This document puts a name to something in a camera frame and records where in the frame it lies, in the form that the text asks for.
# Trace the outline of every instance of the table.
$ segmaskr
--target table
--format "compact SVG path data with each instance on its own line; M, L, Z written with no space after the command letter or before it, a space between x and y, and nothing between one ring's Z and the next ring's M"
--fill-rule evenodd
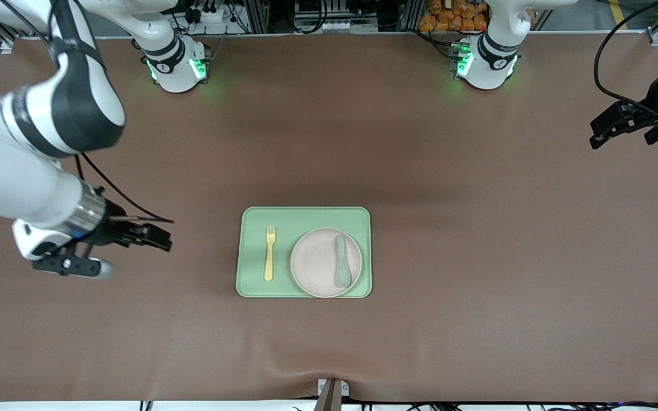
M488 92L413 36L226 39L186 94L100 42L128 126L91 158L177 221L175 245L100 248L112 279L64 279L0 218L0 400L295 398L339 377L358 400L658 401L658 144L588 146L612 103L602 38L532 35ZM52 72L19 41L0 94ZM609 88L656 76L645 35L614 37ZM239 297L249 206L366 207L370 296Z

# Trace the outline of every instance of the black wire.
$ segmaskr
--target black wire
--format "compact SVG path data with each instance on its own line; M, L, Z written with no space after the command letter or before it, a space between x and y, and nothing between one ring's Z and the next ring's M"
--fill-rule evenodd
M141 217L141 216L128 216L128 219L122 219L120 221L156 221L164 222L162 219L156 219L153 217Z
M230 14L235 17L235 23L237 23L238 26L243 31L245 31L245 34L250 34L250 30L248 30L248 26L246 26L245 22L243 22L243 18L240 17L238 8L235 7L235 2L233 2L233 0L227 0L227 8L230 9Z
M112 187L115 190L115 192L118 193L118 195L123 197L123 199L128 201L128 203L130 203L132 206L136 207L139 211L152 216L155 219L159 219L159 221L161 221L161 222L167 222L167 223L173 223L174 222L174 220L165 219L162 216L159 216L158 214L152 213L151 211L147 210L146 208L143 208L141 205L138 205L138 203L136 203L135 201L131 200L129 198L129 196L126 195L126 193L122 192L121 189L119 189L117 187L117 185L113 184L113 182L110 179L108 179L108 177L105 174L103 174L102 171L100 171L100 169L96 166L96 164L94 164L91 161L91 159L88 157L87 154L81 153L81 155L83 156L85 161L93 168L93 170L95 172L97 172L98 175L100 175L101 179L103 179L108 185L110 185L110 187Z
M78 167L78 179L85 181L86 177L83 174L83 165L81 164L81 156L75 156L75 166Z
M177 31L179 31L180 34L184 34L184 28L177 21L177 16L174 15L174 11L172 11L172 19L174 20L174 24L177 26Z
M398 25L398 22L395 21L395 23L388 23L388 24L382 24L382 25L375 24L375 27L377 27L377 28L380 28L380 27L392 27L392 26L397 26L397 25Z
M2 4L5 5L12 13L14 13L23 23L25 23L31 31L34 31L34 34L36 34L42 41L44 41L45 44L50 44L50 42L47 41L47 37L45 37L45 35L42 34L41 31L37 30L37 27L35 27L34 24L30 23L30 21L27 20L22 15L22 13L19 13L19 10L14 8L14 6L10 4L10 2L8 2L7 0L0 0L0 2L2 2Z
M545 20L541 21L541 23L538 24L537 27L535 27L535 30L539 31L539 30L543 29L543 26L545 26L545 23L547 23L548 20L550 20L550 16L553 15L553 11L555 11L555 9L551 9L550 11L548 11L548 15L545 16Z
M322 5L324 6L324 17L322 18L322 9L321 9L321 6L319 6L319 20L316 22L316 26L314 26L314 28L311 29L311 30L309 30L309 31L303 31L303 30L299 29L299 28L296 27L296 26L294 25L294 23L291 21L291 18L290 18L290 15L291 15L290 8L287 7L287 6L288 6L288 5L292 5L292 4L293 4L293 2L292 2L291 0L287 0L287 2L285 3L285 7L286 7L286 9L285 9L285 12L286 12L286 23L287 23L288 26L289 26L293 31L295 31L296 33L301 33L301 34L311 34L311 33L315 33L316 31L318 31L319 29L321 29L322 26L324 26L324 23L327 22L327 18L329 17L329 4L327 3L327 0L322 0Z
M651 3L648 6L642 7L639 10L634 11L631 15L628 17L624 18L619 24L616 24L616 27L611 30L610 33L603 39L603 42L601 43L600 47L598 47L598 52L596 53L596 58L593 61L593 81L596 83L596 87L600 91L602 91L604 94L613 97L614 99L618 99L621 101L625 101L631 105L635 105L636 107L639 107L642 110L650 112L650 114L655 115L655 117L658 117L658 111L656 110L651 110L649 107L645 106L644 104L641 104L640 102L634 101L633 99L629 99L629 97L626 96L621 96L621 94L616 94L611 90L608 90L606 87L601 85L601 81L598 78L598 65L600 63L600 58L601 58L601 53L603 52L603 49L606 47L606 44L608 44L608 41L611 40L611 37L622 27L624 24L628 23L632 18L640 15L641 13L644 13L645 11L658 6L658 1Z
M419 31L419 30L416 30L416 29L406 29L405 31L409 31L410 33L415 33L415 34L418 35L418 37L420 37L421 39L426 40L426 42L429 42L429 43L435 42L437 45L442 45L442 46L445 46L445 47L450 47L450 45L452 44L451 42L441 42L439 40L433 40L433 39L431 39L430 36L426 36L425 34L423 34L422 31ZM459 31L459 30L449 30L449 32L461 33L461 34L478 34L476 32Z
M431 39L431 44L433 45L433 47L436 48L436 51L437 51L440 55L443 55L444 57L448 58L449 60L460 60L459 57L453 57L453 56L450 55L450 54L446 54L446 53L444 53L444 51L441 50L441 49L439 48L439 44L436 42L436 40L433 39L433 36L431 35L431 32L430 32L430 31L428 32L428 37Z
M152 406L154 406L153 401L141 401L139 403L139 411L151 411Z

